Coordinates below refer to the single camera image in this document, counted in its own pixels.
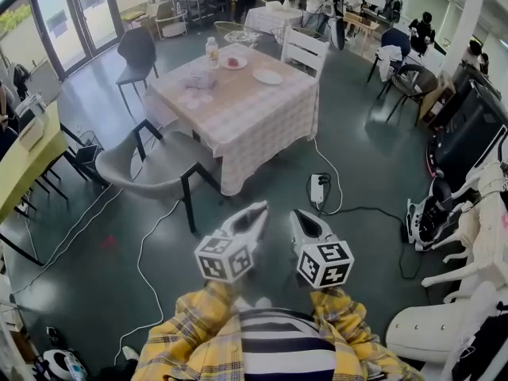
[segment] striped shirt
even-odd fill
[[[311,316],[254,309],[240,320],[245,381],[332,379],[335,347],[321,338]]]

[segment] plate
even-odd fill
[[[235,60],[238,61],[238,66],[237,67],[230,67],[228,65],[228,59],[229,58],[234,58]],[[228,58],[225,58],[223,60],[221,60],[221,66],[222,67],[225,67],[226,69],[230,69],[232,71],[235,71],[237,69],[243,69],[244,67],[246,67],[248,64],[248,61],[245,59],[245,58],[241,58],[240,56],[230,56]]]
[[[283,82],[281,75],[269,69],[258,69],[254,71],[253,75],[257,80],[267,85],[280,85]]]

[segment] black chair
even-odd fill
[[[421,65],[403,65],[391,80],[384,85],[383,90],[379,93],[378,99],[381,98],[385,91],[388,92],[392,86],[397,87],[397,89],[402,92],[402,97],[397,101],[390,116],[388,116],[387,123],[397,110],[398,105],[402,102],[401,107],[404,107],[407,99],[410,98],[418,104],[416,122],[414,123],[416,127],[418,125],[418,118],[420,117],[420,109],[424,97],[437,89],[438,81],[436,76]]]
[[[400,47],[402,51],[402,61],[391,61],[390,66],[395,69],[397,72],[402,66],[402,62],[404,58],[406,58],[411,53],[411,42],[410,38],[407,34],[403,33],[400,29],[389,29],[381,36],[381,47],[388,47],[390,45],[394,45],[396,47]],[[374,75],[375,67],[379,62],[379,57],[375,56],[374,64],[372,65],[371,73],[368,76],[367,83],[369,83],[372,79],[372,75]]]
[[[125,107],[132,117],[129,104],[125,99],[124,92],[121,89],[122,85],[132,83],[138,98],[140,94],[136,88],[136,82],[143,81],[144,88],[148,87],[146,79],[150,72],[153,71],[156,77],[159,78],[156,68],[156,45],[153,41],[152,34],[145,27],[130,29],[121,38],[120,44],[117,49],[118,54],[123,56],[127,64],[125,69],[118,77],[117,85],[120,90],[121,98],[124,99]]]

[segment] white tablecloth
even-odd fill
[[[222,158],[221,191],[238,194],[257,168],[302,137],[318,132],[319,83],[315,78],[244,45],[220,50],[221,58],[241,56],[246,68],[217,70],[210,90],[186,89],[182,78],[206,68],[198,58],[163,75],[146,93],[149,118],[165,125],[176,114]],[[283,83],[269,86],[252,73],[259,68],[277,71]]]
[[[302,11],[291,9],[288,11],[269,11],[266,7],[250,9],[245,20],[245,26],[269,33],[278,27],[302,26]]]

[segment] yellow plaid shirt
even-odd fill
[[[210,282],[176,302],[175,317],[154,327],[141,352],[134,381],[206,379],[242,381],[240,318],[232,287]],[[419,372],[379,343],[364,322],[366,310],[340,288],[310,295],[323,339],[335,345],[334,381],[363,381],[373,368],[390,380],[423,381]]]

